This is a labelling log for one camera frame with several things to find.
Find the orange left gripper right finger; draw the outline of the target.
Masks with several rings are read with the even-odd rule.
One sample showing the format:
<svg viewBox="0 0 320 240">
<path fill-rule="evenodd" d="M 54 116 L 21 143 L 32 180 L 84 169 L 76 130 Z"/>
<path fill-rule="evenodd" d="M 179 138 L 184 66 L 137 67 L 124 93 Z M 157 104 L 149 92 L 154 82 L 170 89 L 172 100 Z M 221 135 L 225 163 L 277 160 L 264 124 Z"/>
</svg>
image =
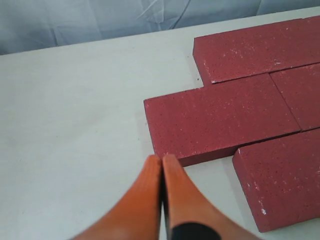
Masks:
<svg viewBox="0 0 320 240">
<path fill-rule="evenodd" d="M 170 240 L 258 240 L 198 190 L 177 158 L 162 159 L 166 188 L 166 229 Z"/>
</svg>

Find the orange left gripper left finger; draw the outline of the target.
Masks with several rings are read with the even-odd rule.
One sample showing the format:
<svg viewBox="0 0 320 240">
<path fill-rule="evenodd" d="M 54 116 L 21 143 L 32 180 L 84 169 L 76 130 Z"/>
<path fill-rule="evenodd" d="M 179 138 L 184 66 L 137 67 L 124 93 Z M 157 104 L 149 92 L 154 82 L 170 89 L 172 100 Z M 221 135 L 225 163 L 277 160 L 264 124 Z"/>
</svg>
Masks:
<svg viewBox="0 0 320 240">
<path fill-rule="evenodd" d="M 138 177 L 101 219 L 74 240 L 157 240 L 161 221 L 162 161 L 146 158 Z"/>
</svg>

